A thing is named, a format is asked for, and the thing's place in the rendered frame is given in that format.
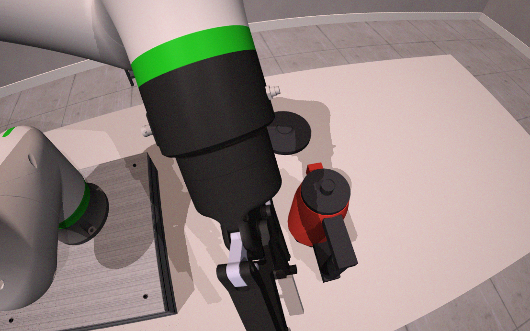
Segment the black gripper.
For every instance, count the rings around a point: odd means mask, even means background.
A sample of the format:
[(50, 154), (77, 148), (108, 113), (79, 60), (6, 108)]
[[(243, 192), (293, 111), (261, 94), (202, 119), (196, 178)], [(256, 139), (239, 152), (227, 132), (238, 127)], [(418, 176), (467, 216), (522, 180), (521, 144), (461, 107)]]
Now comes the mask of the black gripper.
[(291, 331), (285, 316), (304, 315), (304, 308), (293, 277), (296, 265), (288, 263), (291, 255), (273, 206), (282, 180), (267, 127), (226, 147), (176, 160), (195, 209), (221, 225), (229, 259), (217, 266), (216, 275), (245, 330)]

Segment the red and black kettle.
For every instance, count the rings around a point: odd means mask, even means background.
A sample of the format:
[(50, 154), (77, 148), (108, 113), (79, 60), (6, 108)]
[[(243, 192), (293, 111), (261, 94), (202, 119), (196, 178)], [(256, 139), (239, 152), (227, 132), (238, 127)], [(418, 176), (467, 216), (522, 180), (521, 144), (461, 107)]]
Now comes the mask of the red and black kettle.
[(343, 220), (351, 189), (344, 176), (321, 162), (307, 165), (306, 174), (294, 195), (288, 228), (296, 242), (313, 247), (325, 283), (359, 263)]

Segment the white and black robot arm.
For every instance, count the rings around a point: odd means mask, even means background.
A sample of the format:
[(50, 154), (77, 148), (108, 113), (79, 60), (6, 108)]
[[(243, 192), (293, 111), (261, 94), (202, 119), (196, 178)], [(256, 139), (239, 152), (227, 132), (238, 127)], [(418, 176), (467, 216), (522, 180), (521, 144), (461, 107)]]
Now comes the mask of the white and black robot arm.
[[(0, 41), (132, 70), (141, 133), (166, 157), (226, 147), (275, 118), (280, 89), (266, 86), (243, 0), (0, 0)], [(0, 311), (41, 298), (58, 240), (88, 242), (108, 213), (104, 191), (39, 129), (2, 132)]]

